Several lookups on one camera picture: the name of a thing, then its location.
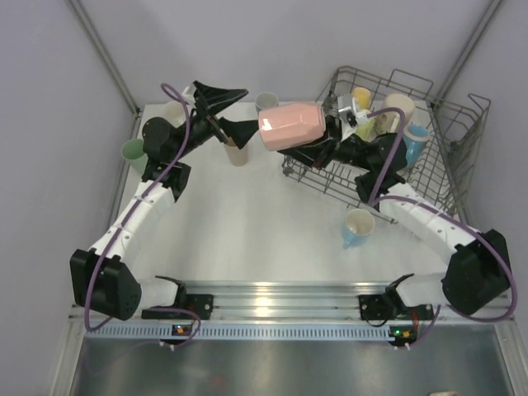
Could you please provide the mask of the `pink mug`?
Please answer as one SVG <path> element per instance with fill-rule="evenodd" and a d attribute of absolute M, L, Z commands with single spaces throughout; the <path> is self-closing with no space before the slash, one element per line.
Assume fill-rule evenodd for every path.
<path fill-rule="evenodd" d="M 260 111 L 258 127 L 265 147 L 280 151 L 322 138 L 326 121 L 319 104 L 296 102 Z"/>

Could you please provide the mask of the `white mug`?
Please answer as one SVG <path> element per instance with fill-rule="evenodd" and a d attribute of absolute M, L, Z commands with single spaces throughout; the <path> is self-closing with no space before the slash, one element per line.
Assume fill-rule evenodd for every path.
<path fill-rule="evenodd" d="M 163 118 L 175 128 L 186 121 L 184 106 L 179 101 L 170 101 L 163 107 Z"/>

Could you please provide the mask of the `pale yellow-green mug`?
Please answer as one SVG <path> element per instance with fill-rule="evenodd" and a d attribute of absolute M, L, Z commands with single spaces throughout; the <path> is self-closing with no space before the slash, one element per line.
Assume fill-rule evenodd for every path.
<path fill-rule="evenodd" d="M 358 125 L 356 135 L 365 142 L 371 142 L 376 133 L 374 132 L 378 116 L 368 118 L 364 124 Z"/>

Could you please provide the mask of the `yellow mug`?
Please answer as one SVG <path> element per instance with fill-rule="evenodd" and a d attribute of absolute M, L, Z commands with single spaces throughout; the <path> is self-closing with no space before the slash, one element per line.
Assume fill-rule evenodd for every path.
<path fill-rule="evenodd" d="M 357 100 L 361 109 L 368 110 L 370 108 L 371 92 L 364 87 L 355 87 L 352 92 L 352 96 Z"/>

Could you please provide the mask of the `light blue mug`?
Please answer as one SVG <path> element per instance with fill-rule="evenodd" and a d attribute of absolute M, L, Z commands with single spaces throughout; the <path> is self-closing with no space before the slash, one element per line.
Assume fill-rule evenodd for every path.
<path fill-rule="evenodd" d="M 342 246 L 345 249 L 361 245 L 375 229 L 375 217 L 368 210 L 350 210 L 342 226 Z"/>

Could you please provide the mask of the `blue butterfly mug orange inside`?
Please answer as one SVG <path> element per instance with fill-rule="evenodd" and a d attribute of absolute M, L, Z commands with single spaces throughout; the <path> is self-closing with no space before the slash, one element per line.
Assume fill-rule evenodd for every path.
<path fill-rule="evenodd" d="M 417 162 L 430 137 L 429 131 L 421 125 L 411 123 L 406 127 L 403 141 L 407 148 L 407 168 L 413 167 Z"/>

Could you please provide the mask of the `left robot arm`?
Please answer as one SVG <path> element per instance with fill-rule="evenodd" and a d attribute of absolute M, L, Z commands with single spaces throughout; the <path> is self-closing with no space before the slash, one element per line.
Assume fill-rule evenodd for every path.
<path fill-rule="evenodd" d="M 162 116 L 144 122 L 141 130 L 147 164 L 130 202 L 113 225 L 89 249 L 76 250 L 70 271 L 76 304 L 125 321 L 138 311 L 161 309 L 180 318 L 188 307 L 184 284 L 167 276 L 150 276 L 136 260 L 157 223 L 177 203 L 191 168 L 182 158 L 215 138 L 243 148 L 257 132 L 256 120 L 230 121 L 220 112 L 248 94 L 243 88 L 211 87 L 194 81 L 183 93 L 163 83 L 162 90 L 183 110 L 174 125 Z"/>

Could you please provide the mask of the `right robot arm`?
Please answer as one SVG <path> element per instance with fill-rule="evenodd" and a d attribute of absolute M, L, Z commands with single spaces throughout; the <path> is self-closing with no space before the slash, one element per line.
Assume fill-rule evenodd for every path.
<path fill-rule="evenodd" d="M 342 137 L 341 122 L 314 115 L 288 115 L 272 133 L 271 151 L 320 167 L 336 159 L 365 169 L 355 179 L 360 200 L 395 219 L 420 238 L 444 262 L 444 271 L 425 276 L 413 273 L 395 281 L 385 307 L 395 318 L 405 318 L 417 305 L 445 304 L 458 315 L 483 323 L 492 317 L 477 312 L 503 292 L 516 289 L 507 260 L 505 238 L 497 231 L 479 232 L 421 198 L 399 175 L 408 165 L 404 140 L 408 124 L 403 116 L 393 133 L 368 142 L 351 134 Z"/>

